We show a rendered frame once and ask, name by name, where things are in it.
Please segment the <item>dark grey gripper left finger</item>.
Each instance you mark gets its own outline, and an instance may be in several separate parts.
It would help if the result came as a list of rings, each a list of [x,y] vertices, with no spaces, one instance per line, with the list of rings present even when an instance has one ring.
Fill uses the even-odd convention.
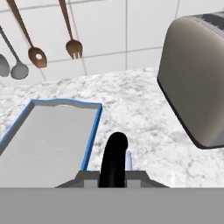
[[[79,171],[74,179],[58,185],[58,188],[97,188],[99,178],[99,171]]]

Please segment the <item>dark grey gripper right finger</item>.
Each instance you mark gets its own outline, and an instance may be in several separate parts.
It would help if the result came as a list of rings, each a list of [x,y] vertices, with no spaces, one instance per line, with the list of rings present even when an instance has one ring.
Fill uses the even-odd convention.
[[[126,171],[125,172],[125,185],[128,188],[150,188],[150,187],[164,187],[156,180],[151,179],[146,171]]]

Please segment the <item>white kettle with black handle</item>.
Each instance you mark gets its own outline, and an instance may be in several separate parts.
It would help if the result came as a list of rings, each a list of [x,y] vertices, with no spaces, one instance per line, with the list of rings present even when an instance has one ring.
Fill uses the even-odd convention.
[[[132,170],[128,138],[122,132],[114,132],[108,138],[101,162],[99,187],[125,187],[125,172]]]

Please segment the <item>grey tray with blue rim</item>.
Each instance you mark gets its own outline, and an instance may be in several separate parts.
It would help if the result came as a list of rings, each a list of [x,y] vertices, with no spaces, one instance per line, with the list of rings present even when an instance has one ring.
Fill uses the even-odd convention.
[[[54,188],[88,168],[102,105],[30,100],[0,140],[0,188]]]

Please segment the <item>silver toaster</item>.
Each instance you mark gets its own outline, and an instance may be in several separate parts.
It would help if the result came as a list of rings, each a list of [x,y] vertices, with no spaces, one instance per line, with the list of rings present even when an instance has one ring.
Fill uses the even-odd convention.
[[[171,23],[157,83],[195,146],[224,147],[224,11]]]

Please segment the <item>grey metal ladle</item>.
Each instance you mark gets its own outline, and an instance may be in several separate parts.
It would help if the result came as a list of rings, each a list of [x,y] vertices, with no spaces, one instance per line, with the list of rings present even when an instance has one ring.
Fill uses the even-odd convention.
[[[10,76],[14,80],[23,80],[25,79],[28,74],[29,74],[29,68],[26,64],[24,64],[18,57],[17,53],[15,52],[13,46],[11,45],[11,42],[8,40],[6,37],[2,26],[0,25],[0,34],[2,35],[6,45],[9,47],[11,53],[13,54],[15,60],[16,60],[16,65],[10,70]]]

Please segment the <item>wooden fork spoon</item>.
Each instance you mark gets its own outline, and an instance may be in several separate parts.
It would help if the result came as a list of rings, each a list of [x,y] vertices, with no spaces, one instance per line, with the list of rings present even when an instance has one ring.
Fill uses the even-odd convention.
[[[82,57],[83,47],[82,47],[82,43],[79,40],[74,39],[73,37],[72,29],[71,29],[71,25],[69,21],[69,16],[67,13],[66,1],[59,0],[59,6],[61,8],[65,23],[66,23],[68,35],[70,38],[70,40],[66,43],[66,50],[73,60],[79,59]]]

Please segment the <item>wooden slotted spoon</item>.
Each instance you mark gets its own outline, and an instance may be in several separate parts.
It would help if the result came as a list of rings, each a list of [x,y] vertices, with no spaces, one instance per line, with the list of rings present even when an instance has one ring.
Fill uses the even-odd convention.
[[[19,9],[15,3],[15,0],[6,0],[7,4],[10,7],[11,12],[13,13],[17,23],[19,24],[27,42],[29,43],[28,57],[32,64],[37,68],[45,68],[47,66],[47,58],[45,53],[38,47],[34,46],[30,35],[25,27],[25,23],[20,15]]]

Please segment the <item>grey metal spoon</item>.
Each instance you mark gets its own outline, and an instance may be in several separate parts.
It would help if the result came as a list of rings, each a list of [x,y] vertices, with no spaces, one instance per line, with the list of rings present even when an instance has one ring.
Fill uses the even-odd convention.
[[[7,77],[10,73],[10,65],[7,59],[0,53],[0,75]]]

